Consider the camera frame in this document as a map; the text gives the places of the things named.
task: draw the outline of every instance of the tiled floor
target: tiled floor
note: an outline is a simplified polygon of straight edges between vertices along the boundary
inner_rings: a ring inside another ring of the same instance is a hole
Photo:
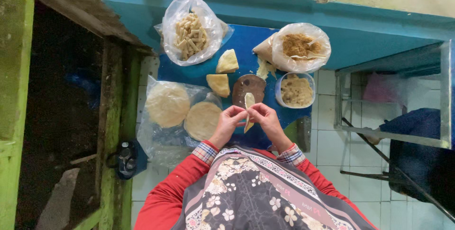
[[[145,68],[155,66],[156,59],[147,58]],[[148,70],[141,71],[146,76]],[[146,78],[141,79],[138,122],[146,98]],[[349,197],[369,220],[382,230],[420,230],[445,229],[455,230],[449,221],[432,204],[425,204],[390,190],[388,182],[340,174],[340,170],[358,173],[380,174],[388,171],[388,164],[367,146],[356,134],[333,129],[335,105],[335,77],[333,71],[320,70],[315,73],[317,97],[313,104],[311,149],[305,153],[308,160],[317,166],[334,186]],[[361,82],[352,80],[352,97],[361,98]],[[430,92],[439,91],[433,85]],[[347,103],[344,105],[344,117],[352,119],[354,126],[378,128],[384,119],[392,119],[400,114],[396,104]],[[386,155],[390,150],[390,140],[383,140],[378,145]],[[149,167],[133,180],[132,225],[143,205],[148,192],[168,174],[166,168]]]

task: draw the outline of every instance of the pasta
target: pasta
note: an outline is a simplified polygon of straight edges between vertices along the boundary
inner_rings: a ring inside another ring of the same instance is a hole
[[[194,12],[176,23],[175,33],[174,45],[182,51],[183,61],[208,47],[207,33]]]

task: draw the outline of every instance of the breadcrumbs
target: breadcrumbs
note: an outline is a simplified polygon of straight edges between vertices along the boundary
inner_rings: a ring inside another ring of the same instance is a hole
[[[287,75],[281,82],[281,99],[291,107],[300,108],[311,103],[313,90],[306,78],[299,78],[296,74]]]
[[[306,57],[308,55],[308,51],[311,51],[315,54],[319,54],[321,52],[321,44],[319,42],[313,43],[311,46],[308,45],[313,41],[312,38],[303,35],[303,34],[290,34],[285,35],[283,40],[283,53],[291,56],[299,56],[299,57]],[[292,58],[293,60],[304,60],[301,58]]]

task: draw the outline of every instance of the round dough sheet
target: round dough sheet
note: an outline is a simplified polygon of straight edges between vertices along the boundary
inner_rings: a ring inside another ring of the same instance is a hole
[[[211,102],[199,102],[191,107],[183,125],[195,140],[208,140],[217,129],[222,110]]]
[[[145,102],[150,120],[162,128],[179,125],[190,110],[190,98],[183,85],[159,83],[153,87]]]

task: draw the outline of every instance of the person's left hand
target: person's left hand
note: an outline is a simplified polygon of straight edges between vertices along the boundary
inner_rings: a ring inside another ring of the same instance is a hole
[[[213,136],[208,140],[217,148],[222,148],[234,133],[236,127],[245,126],[246,122],[239,122],[247,117],[248,113],[241,107],[230,106],[221,112],[218,126]]]

